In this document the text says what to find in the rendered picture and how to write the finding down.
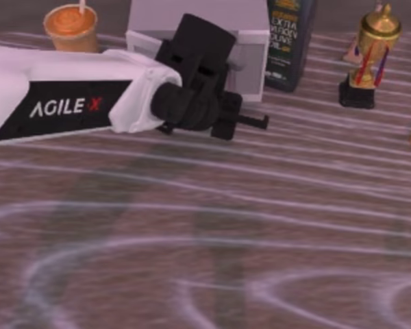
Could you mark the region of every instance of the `red letter x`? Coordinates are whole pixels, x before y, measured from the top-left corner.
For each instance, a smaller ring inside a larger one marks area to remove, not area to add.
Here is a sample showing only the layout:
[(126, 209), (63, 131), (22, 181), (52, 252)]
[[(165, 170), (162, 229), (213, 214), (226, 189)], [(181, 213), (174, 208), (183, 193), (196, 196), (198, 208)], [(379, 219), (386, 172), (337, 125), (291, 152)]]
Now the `red letter x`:
[(99, 105), (101, 105), (102, 97), (93, 97), (90, 101), (91, 103), (88, 104), (90, 111), (98, 111)]

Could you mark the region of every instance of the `label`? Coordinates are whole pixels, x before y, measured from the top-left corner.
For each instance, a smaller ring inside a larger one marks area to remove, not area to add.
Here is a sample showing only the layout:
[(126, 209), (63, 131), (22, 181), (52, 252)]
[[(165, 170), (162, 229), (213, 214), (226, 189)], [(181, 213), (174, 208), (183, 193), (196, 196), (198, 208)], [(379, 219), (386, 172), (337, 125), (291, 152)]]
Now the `label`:
[(110, 127), (108, 114), (132, 80), (31, 82), (0, 127), (0, 141)]
[(266, 79), (290, 79), (290, 67), (298, 38), (301, 0), (268, 0), (271, 37)]

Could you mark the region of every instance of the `robotic arm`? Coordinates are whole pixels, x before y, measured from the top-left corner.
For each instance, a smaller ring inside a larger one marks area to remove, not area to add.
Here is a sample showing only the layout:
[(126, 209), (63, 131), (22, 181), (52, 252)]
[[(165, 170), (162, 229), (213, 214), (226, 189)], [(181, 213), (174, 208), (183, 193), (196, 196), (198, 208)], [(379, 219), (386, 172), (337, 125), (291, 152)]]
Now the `robotic arm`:
[(102, 54), (0, 47), (0, 143), (112, 129), (208, 130), (231, 140), (242, 98), (225, 92), (236, 39), (184, 15), (155, 58), (123, 50)]

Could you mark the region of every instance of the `orange object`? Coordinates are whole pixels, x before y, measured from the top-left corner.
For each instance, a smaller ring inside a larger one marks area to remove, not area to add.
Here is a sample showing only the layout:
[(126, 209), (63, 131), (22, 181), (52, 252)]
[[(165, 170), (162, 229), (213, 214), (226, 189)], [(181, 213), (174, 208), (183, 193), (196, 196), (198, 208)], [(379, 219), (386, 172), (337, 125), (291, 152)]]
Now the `orange object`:
[(79, 13), (79, 5), (63, 5), (50, 11), (44, 19), (44, 28), (56, 50), (99, 52), (96, 36), (97, 14), (85, 7)]

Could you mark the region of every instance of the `agile x logo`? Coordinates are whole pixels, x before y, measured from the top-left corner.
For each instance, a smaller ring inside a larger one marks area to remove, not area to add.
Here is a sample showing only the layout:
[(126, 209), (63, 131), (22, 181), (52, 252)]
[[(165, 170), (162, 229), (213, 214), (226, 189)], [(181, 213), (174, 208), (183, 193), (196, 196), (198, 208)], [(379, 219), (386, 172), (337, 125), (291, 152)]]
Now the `agile x logo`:
[(108, 114), (132, 80), (31, 82), (0, 127), (0, 141), (109, 127)]

